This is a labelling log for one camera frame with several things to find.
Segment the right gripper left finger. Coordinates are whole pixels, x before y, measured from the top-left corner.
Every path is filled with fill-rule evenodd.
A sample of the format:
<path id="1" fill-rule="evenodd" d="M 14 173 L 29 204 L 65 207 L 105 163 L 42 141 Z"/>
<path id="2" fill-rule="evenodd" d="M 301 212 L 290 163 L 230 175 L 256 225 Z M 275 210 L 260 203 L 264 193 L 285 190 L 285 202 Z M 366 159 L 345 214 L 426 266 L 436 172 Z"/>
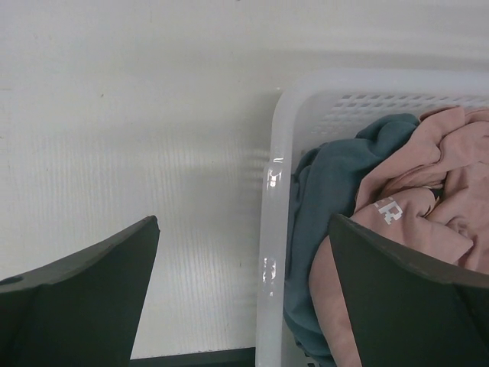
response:
<path id="1" fill-rule="evenodd" d="M 3 366 L 127 366 L 160 230 L 149 216 L 1 281 Z"/>

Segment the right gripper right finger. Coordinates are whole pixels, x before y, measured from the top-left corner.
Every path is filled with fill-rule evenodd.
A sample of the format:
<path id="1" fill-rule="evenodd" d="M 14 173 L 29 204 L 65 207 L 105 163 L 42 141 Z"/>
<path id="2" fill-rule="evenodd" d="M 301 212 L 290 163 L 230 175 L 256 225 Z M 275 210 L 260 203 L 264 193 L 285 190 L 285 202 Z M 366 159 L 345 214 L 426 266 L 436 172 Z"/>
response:
<path id="1" fill-rule="evenodd" d="M 364 366 L 486 366 L 488 276 L 335 215 L 332 253 Z"/>

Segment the pink t shirt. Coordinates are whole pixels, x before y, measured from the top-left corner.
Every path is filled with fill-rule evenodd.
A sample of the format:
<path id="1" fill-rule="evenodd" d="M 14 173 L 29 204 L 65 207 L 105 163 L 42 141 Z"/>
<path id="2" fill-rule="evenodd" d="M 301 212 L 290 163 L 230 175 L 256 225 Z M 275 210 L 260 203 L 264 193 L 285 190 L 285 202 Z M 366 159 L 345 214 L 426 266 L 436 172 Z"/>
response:
<path id="1" fill-rule="evenodd" d="M 438 260 L 488 271 L 488 111 L 426 113 L 362 181 L 354 222 Z"/>

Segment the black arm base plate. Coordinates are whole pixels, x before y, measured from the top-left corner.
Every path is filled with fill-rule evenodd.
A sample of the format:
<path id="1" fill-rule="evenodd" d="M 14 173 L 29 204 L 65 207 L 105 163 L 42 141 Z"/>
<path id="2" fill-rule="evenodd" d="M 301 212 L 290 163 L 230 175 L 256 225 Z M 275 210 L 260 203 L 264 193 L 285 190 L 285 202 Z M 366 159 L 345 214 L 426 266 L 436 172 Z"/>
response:
<path id="1" fill-rule="evenodd" d="M 197 352 L 175 356 L 159 356 L 143 359 L 132 359 L 134 367 L 232 367 L 255 366 L 254 347 L 229 349 L 211 352 Z"/>

